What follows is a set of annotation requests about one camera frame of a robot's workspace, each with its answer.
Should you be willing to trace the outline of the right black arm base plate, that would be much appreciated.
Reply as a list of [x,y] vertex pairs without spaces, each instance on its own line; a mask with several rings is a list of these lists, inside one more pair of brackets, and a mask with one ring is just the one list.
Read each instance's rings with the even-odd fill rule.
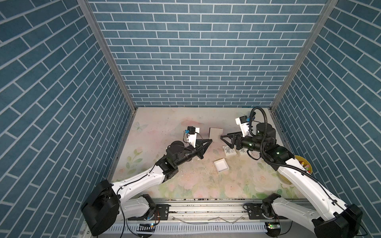
[[275,214],[274,210],[268,205],[263,205],[259,203],[245,203],[243,208],[248,212],[250,220],[260,220],[260,219],[287,219],[283,216],[278,216]]

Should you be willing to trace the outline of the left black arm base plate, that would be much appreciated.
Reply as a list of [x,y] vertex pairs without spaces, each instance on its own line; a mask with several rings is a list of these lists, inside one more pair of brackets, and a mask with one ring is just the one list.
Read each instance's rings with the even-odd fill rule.
[[157,204],[155,208],[149,208],[149,210],[140,217],[129,218],[129,221],[162,221],[168,220],[169,204]]

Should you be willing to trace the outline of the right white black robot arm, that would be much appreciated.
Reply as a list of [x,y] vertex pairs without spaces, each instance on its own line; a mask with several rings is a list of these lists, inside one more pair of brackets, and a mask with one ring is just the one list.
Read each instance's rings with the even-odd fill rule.
[[265,217],[286,217],[314,232],[318,238],[353,238],[359,234],[362,210],[331,193],[288,149],[277,144],[276,130],[270,124],[257,124],[254,135],[249,135],[248,123],[240,124],[240,128],[240,132],[222,135],[221,140],[232,149],[258,151],[263,160],[287,178],[314,207],[307,209],[273,193],[263,199]]

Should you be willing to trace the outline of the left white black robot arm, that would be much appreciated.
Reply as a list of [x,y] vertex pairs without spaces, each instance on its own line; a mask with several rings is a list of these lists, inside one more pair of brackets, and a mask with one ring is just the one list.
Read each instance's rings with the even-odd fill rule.
[[203,159],[211,144],[212,139],[197,139],[195,146],[175,141],[150,169],[119,182],[111,183],[105,179],[98,183],[80,209],[91,234],[103,234],[120,219],[149,219],[155,213],[156,204],[149,195],[141,192],[171,179],[181,164],[194,157]]

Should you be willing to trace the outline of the white bow box lid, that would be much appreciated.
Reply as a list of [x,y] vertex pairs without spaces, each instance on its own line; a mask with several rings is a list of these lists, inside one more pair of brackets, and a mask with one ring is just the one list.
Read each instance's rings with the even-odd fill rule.
[[237,151],[237,153],[242,156],[242,155],[247,155],[247,149],[246,148],[242,148],[240,150]]

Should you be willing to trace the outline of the white bow gift box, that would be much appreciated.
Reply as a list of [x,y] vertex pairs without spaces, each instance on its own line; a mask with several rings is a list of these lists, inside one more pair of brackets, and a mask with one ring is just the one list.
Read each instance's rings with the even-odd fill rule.
[[237,155],[236,150],[234,148],[230,148],[228,145],[222,146],[222,149],[223,149],[226,157]]

